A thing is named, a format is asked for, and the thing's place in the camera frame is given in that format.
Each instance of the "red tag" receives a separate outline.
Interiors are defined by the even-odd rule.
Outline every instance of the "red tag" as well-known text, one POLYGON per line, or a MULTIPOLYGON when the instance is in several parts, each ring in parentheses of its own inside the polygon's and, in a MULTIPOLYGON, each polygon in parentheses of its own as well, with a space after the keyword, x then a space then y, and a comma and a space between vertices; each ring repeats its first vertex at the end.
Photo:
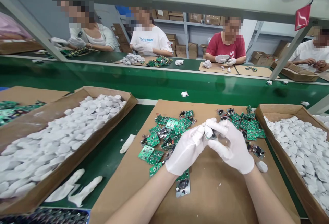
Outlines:
POLYGON ((310 12, 310 4, 296 11, 295 31, 308 26, 310 12))

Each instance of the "cardboard tray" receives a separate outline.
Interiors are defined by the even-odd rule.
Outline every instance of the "cardboard tray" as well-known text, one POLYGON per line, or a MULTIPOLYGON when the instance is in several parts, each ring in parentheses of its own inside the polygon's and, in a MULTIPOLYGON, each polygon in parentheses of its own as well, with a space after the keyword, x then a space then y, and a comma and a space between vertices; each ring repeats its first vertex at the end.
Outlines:
POLYGON ((234 65, 232 66, 228 66, 226 64, 218 64, 218 63, 211 63, 212 67, 210 67, 209 69, 204 67, 202 65, 204 61, 202 61, 200 63, 200 67, 199 67, 199 71, 205 71, 205 72, 214 72, 214 73, 223 73, 223 74, 233 74, 233 75, 239 75, 239 73, 236 71, 236 68, 234 67, 234 65), (227 68, 231 68, 231 73, 227 72, 227 68))
MULTIPOLYGON (((278 62, 273 62, 272 68, 277 66, 278 62)), ((319 78, 319 74, 302 69, 291 62, 287 62, 281 73, 296 82, 315 82, 319 78)))
MULTIPOLYGON (((242 106, 159 100, 93 206, 90 224, 104 224, 127 199, 149 180, 149 169, 152 166, 139 159, 138 154, 142 149, 140 139, 143 134, 149 134, 149 129, 156 125, 154 118, 157 113, 178 118, 182 110, 193 110, 197 119, 196 125, 198 125, 211 117, 216 117, 219 120, 215 110, 219 108, 226 110, 230 107, 235 108, 237 113, 246 112, 246 107, 242 106)), ((300 223, 298 212, 266 141, 257 139, 255 144, 266 151, 263 160, 268 166, 268 172, 262 176, 295 223, 300 223)), ((156 146, 155 149, 161 150, 160 145, 156 146)), ((256 156, 252 156, 255 161, 259 160, 256 156)), ((153 215, 151 224, 258 223, 243 175, 223 162, 214 150, 209 147, 204 149, 190 167, 190 176, 191 193, 176 198, 176 184, 174 184, 153 215)))
POLYGON ((79 106, 87 96, 93 98, 100 94, 121 95, 127 101, 115 117, 109 120, 103 128, 94 132, 92 136, 56 168, 47 178, 40 181, 27 195, 21 198, 10 198, 0 201, 0 215, 22 214, 34 211, 76 168, 76 166, 103 140, 103 138, 123 119, 124 116, 137 104, 135 97, 128 92, 106 89, 101 87, 85 86, 75 90, 71 95, 48 103, 33 110, 14 121, 0 127, 0 151, 14 140, 38 132, 47 127, 48 122, 64 116, 63 112, 79 106))
POLYGON ((309 219, 312 223, 325 224, 329 223, 329 217, 321 208, 319 203, 315 200, 309 192, 304 180, 299 175, 296 167, 290 160, 289 156, 281 147, 280 143, 275 139, 273 133, 268 128, 264 115, 269 121, 275 122, 280 119, 291 118, 293 115, 304 122, 309 122, 315 127, 321 128, 327 132, 327 141, 329 139, 329 129, 323 123, 315 119, 303 106, 301 105, 286 105, 286 104, 260 104, 256 111, 256 117, 265 131, 266 137, 271 143, 284 171, 286 172, 289 181, 291 182, 299 200, 301 201, 309 219))

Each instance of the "stack of circuit boards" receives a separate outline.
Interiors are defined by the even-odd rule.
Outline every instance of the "stack of circuit boards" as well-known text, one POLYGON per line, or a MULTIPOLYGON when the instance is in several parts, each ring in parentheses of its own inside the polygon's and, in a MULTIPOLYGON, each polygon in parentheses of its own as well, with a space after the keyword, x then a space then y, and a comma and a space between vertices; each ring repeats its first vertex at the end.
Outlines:
MULTIPOLYGON (((143 139, 141 140, 143 148, 138 155, 138 158, 153 165, 149 171, 150 178, 153 177, 163 166, 165 161, 169 159, 182 133, 189 130, 189 127, 196 123, 196 119, 194 119, 194 112, 189 110, 182 111, 178 119, 163 117, 161 114, 157 114, 155 122, 157 125, 149 130, 150 135, 143 135, 143 139), (166 154, 163 151, 154 149, 154 147, 160 143, 161 149, 167 151, 166 154)), ((181 197, 187 195, 190 191, 190 174, 189 170, 186 170, 177 179, 176 196, 181 197)))
POLYGON ((157 57, 155 60, 150 60, 146 66, 150 67, 160 67, 160 66, 165 66, 165 65, 170 65, 172 62, 172 59, 166 58, 163 55, 160 55, 157 57))
POLYGON ((216 113, 221 117, 221 120, 231 121, 237 129, 240 129, 246 139, 246 145, 250 152, 257 155, 260 159, 264 157, 265 152, 262 148, 251 146, 251 141, 266 137, 264 130, 259 128, 259 122, 255 120, 255 113, 252 112, 251 106, 247 107, 246 114, 241 113, 239 115, 234 111, 234 108, 227 109, 227 112, 218 109, 216 113))

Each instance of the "person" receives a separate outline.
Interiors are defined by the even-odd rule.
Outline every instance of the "person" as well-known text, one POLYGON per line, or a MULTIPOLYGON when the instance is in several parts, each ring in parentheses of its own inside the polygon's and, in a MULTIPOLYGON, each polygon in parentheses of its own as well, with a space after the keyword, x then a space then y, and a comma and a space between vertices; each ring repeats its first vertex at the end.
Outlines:
POLYGON ((113 31, 101 23, 95 12, 89 11, 89 6, 82 1, 60 1, 60 6, 74 23, 81 24, 81 28, 70 28, 68 47, 115 51, 118 43, 113 31))
POLYGON ((32 36, 14 19, 0 12, 0 39, 32 39, 32 36))
POLYGON ((224 63, 229 66, 243 64, 246 60, 246 49, 243 36, 239 35, 240 27, 240 18, 226 17, 223 31, 214 34, 209 42, 206 50, 206 60, 213 63, 224 63))
POLYGON ((300 43, 289 61, 316 72, 329 70, 329 29, 320 29, 313 40, 300 43))
POLYGON ((212 118, 183 133, 165 166, 161 167, 134 196, 127 200, 107 220, 106 224, 149 223, 178 175, 182 175, 192 166, 207 145, 216 151, 224 162, 243 174, 260 224, 294 223, 258 168, 255 167, 255 161, 246 147, 243 134, 230 121, 223 120, 217 123, 216 118, 212 118), (231 146, 224 146, 218 139, 203 139, 205 124, 226 137, 231 146))
POLYGON ((152 23, 150 10, 131 7, 138 24, 133 31, 130 48, 139 54, 172 57, 172 48, 166 34, 152 23))

